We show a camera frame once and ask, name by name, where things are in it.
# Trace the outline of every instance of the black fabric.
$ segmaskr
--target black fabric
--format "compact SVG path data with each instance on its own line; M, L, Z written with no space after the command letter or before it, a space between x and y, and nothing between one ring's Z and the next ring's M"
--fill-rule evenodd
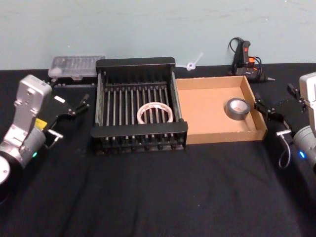
M226 76L229 66L177 69L177 78ZM316 64L263 65L276 82L251 85L277 102ZM12 122L13 101L27 74L0 72L0 137ZM90 94L90 110L56 128L65 137L40 150L23 172L15 196L0 206L1 236L316 236L316 179L296 155L280 170L282 152L268 122L264 142L188 146L186 151L95 156L90 150L95 88L57 88L77 104Z

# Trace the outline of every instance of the blue led light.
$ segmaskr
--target blue led light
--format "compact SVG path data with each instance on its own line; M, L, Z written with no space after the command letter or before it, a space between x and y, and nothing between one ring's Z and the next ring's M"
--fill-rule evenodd
M305 153L304 153L304 152L300 151L300 152L299 152L299 154L300 154L301 158L303 158L303 159L305 159L305 158L306 158L306 155L305 155Z

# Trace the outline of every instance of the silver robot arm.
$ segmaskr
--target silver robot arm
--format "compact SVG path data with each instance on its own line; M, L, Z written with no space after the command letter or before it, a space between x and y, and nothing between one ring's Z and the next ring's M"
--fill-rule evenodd
M50 99L52 88L28 75L19 82L13 123L0 144L0 202L19 180L21 171L46 140L35 127L41 108Z
M308 107L310 126L303 127L294 136L294 143L301 150L316 173L316 73L300 78L301 97Z

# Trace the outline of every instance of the clear plastic container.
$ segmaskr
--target clear plastic container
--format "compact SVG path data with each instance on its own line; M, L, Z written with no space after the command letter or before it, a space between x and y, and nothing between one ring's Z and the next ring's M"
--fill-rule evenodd
M95 62L99 59L105 59L105 56L57 56L53 59L48 76L76 81L83 77L95 77Z

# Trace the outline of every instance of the white plastic piece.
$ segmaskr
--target white plastic piece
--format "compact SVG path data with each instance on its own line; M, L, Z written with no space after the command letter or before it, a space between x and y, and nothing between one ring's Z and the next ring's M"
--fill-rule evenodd
M280 132L277 132L276 135L279 137L281 135L285 135L285 134L289 134L291 133L292 131L290 129L288 130L284 130L284 131L280 131Z
M54 97L55 100L59 101L60 103L65 103L66 100L64 100L63 98L60 98L58 95L56 95Z
M188 71L194 70L196 68L198 61L201 59L201 57L203 55L204 55L203 53L200 53L199 57L196 59L196 61L194 63L190 62L187 65L176 64L176 67L177 68L186 68Z
M51 129L49 129L48 132L49 132L50 134L52 134L52 135L55 136L55 139L54 139L53 143L52 143L49 147L44 144L47 149L50 149L50 148L52 148L52 147L56 144L56 142L57 142L59 139L62 139L64 136L61 135L60 133L54 131L54 130L51 130Z

